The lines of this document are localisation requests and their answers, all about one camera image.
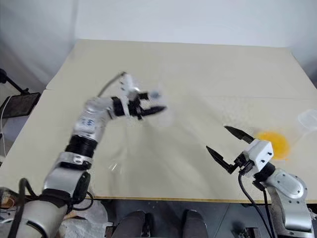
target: black stand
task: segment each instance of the black stand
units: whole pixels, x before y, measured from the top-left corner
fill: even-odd
[[[6,72],[5,72],[2,68],[0,68],[0,83],[6,83],[6,82],[8,82],[9,84],[11,84],[13,87],[15,87],[16,90],[18,90],[18,91],[21,93],[21,95],[30,94],[28,88],[26,88],[26,89],[24,89],[24,90],[23,90],[22,88],[20,88],[15,82],[13,82],[12,79],[10,79],[10,78],[7,76]]]

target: yellow ball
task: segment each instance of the yellow ball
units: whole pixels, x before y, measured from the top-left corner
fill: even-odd
[[[274,151],[274,160],[287,160],[290,153],[290,145],[284,135],[273,131],[264,131],[256,135],[259,140],[268,140],[272,143]]]

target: table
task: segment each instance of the table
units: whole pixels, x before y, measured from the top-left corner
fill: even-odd
[[[297,115],[317,105],[315,87],[284,48],[79,40],[0,168],[0,185],[17,190],[26,177],[40,193],[85,101],[122,70],[144,90],[161,89],[168,110],[108,124],[90,170],[96,198],[247,202],[237,173],[229,175],[205,146],[233,162],[247,144],[225,124],[296,141]],[[317,202],[316,141],[313,132],[292,144],[287,161],[273,161],[307,183],[309,203]],[[244,179],[246,190],[263,201],[251,182]]]

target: black cable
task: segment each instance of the black cable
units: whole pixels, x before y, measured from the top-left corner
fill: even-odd
[[[267,230],[267,233],[269,234],[269,237],[270,237],[270,238],[273,238],[272,235],[271,235],[271,232],[269,231],[269,228],[268,228],[268,226],[267,226],[267,224],[266,224],[266,222],[265,222],[265,219],[264,219],[264,216],[263,216],[262,212],[260,211],[259,207],[256,205],[255,201],[252,199],[252,197],[251,197],[251,196],[247,193],[247,191],[245,190],[245,188],[244,188],[244,186],[243,186],[243,184],[242,184],[241,178],[242,178],[242,174],[239,173],[238,181],[239,181],[239,185],[240,185],[240,187],[241,187],[241,190],[243,191],[244,195],[246,195],[246,197],[249,199],[249,201],[252,203],[252,205],[254,206],[254,208],[256,209],[256,211],[258,212],[258,214],[260,215],[260,217],[261,217],[261,219],[262,219],[262,221],[263,221],[263,223],[264,223],[264,226],[265,226],[265,228],[266,228],[266,230]]]
[[[26,178],[22,178],[19,182],[18,203],[17,203],[16,212],[14,215],[14,219],[12,222],[12,226],[11,226],[8,238],[15,238],[16,234],[18,232],[19,225],[20,225],[22,215],[23,215],[24,204],[25,204],[25,188],[28,189],[32,198],[34,198],[34,199],[37,198],[37,195],[32,190],[28,180]]]
[[[94,198],[93,198],[93,196],[91,195],[90,192],[87,191],[87,194],[90,196],[90,204],[87,207],[85,207],[85,208],[75,208],[74,207],[73,210],[75,210],[75,211],[85,211],[85,210],[91,208],[91,206],[94,203]]]
[[[266,194],[265,190],[263,190],[263,196],[264,196],[264,203],[265,203],[265,210],[266,210],[266,215],[267,215],[267,219],[268,219],[268,224],[269,224],[269,227],[271,229],[271,234],[272,234],[273,238],[275,238],[272,219],[271,219],[271,215],[270,215],[269,210],[268,210],[267,194]]]

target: silver robot arm segment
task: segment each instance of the silver robot arm segment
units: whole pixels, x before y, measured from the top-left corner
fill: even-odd
[[[267,188],[275,232],[279,236],[314,238],[310,212],[305,199],[307,187],[304,181],[282,169],[276,169],[263,185]]]
[[[76,186],[81,178],[89,177],[86,170],[89,170],[93,163],[94,150],[101,141],[105,126],[117,117],[113,107],[112,98],[92,98],[86,103],[75,124],[68,146],[60,153],[45,179],[44,189],[65,191],[73,200],[75,199],[75,202],[83,199],[74,195]]]

